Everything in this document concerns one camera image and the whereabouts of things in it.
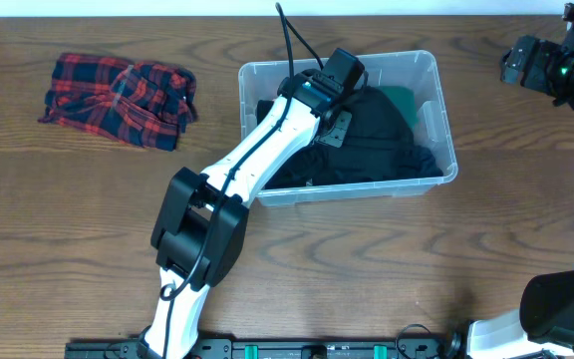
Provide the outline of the black garment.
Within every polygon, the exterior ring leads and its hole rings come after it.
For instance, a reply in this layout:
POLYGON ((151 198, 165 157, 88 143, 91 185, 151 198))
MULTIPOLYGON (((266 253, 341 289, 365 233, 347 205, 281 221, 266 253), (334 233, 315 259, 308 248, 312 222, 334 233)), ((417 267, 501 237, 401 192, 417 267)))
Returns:
POLYGON ((392 102, 368 87, 346 108, 351 124, 340 148, 308 146, 291 157, 267 189, 436 178, 443 171, 392 102))

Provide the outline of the red navy plaid shirt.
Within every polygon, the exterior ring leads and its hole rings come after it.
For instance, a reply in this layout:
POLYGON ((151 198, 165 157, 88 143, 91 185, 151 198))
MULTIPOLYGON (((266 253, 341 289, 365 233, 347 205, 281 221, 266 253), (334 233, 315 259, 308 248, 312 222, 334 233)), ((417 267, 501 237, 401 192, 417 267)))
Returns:
POLYGON ((186 126, 198 119, 196 85, 194 75, 177 65, 64 53, 38 121, 173 152, 186 126))

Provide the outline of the dark green garment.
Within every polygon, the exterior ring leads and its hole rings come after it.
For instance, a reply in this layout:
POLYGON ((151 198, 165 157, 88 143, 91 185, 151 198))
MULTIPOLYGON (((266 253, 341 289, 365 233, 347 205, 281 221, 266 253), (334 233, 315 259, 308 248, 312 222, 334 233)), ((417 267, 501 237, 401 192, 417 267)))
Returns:
POLYGON ((379 90, 383 92, 398 109, 412 130, 418 123, 414 92, 401 86, 381 86, 379 90))

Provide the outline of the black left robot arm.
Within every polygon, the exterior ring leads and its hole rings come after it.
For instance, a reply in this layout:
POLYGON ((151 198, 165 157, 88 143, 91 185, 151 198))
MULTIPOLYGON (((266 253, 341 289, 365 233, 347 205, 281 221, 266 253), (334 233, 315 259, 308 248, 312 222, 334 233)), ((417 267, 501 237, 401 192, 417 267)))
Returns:
POLYGON ((139 357, 183 358, 190 352, 210 288, 242 250, 249 207, 323 127, 346 121, 341 107, 367 78, 356 56, 336 49, 318 68, 290 73, 264 119, 228 155, 200 173, 183 168, 173 176, 150 239, 161 286, 139 357))

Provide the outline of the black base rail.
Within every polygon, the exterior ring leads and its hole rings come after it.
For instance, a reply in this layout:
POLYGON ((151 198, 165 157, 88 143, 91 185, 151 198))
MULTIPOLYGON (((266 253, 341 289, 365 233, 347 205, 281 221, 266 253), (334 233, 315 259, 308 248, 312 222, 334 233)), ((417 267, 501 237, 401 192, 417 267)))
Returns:
MULTIPOLYGON (((404 359, 457 358, 460 343, 437 337, 392 341, 238 341, 200 339, 186 359, 404 359)), ((154 355, 136 339, 68 343, 66 359, 143 359, 154 355)))

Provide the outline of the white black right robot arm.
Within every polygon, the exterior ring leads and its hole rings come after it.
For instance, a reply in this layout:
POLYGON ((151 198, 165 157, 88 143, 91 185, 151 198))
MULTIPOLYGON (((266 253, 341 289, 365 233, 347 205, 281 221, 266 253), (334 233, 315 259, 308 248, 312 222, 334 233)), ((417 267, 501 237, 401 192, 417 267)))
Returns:
POLYGON ((574 265, 574 115, 497 83, 487 69, 521 30, 562 33, 547 17, 484 19, 479 37, 454 40, 467 59, 445 82, 460 179, 446 201, 452 228, 430 249, 460 281, 454 310, 465 319, 462 345, 471 358, 539 351, 519 321, 522 291, 531 278, 574 265))

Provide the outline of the clear plastic storage bin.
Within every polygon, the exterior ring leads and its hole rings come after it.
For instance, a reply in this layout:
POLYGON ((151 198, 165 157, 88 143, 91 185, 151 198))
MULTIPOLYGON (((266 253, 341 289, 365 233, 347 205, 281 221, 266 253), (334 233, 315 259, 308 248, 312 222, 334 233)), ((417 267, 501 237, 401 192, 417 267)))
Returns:
MULTIPOLYGON (((430 150, 442 175, 436 178, 359 182, 262 190, 257 199, 264 206, 371 196, 422 195, 431 188, 453 181, 458 173, 437 61, 425 50, 379 53, 359 57, 372 87, 398 86, 414 93, 412 113, 418 122, 411 126, 415 143, 430 150)), ((257 126, 256 105, 277 97, 277 89, 288 76, 288 62, 265 61, 244 64, 238 71, 240 134, 246 138, 257 126)))

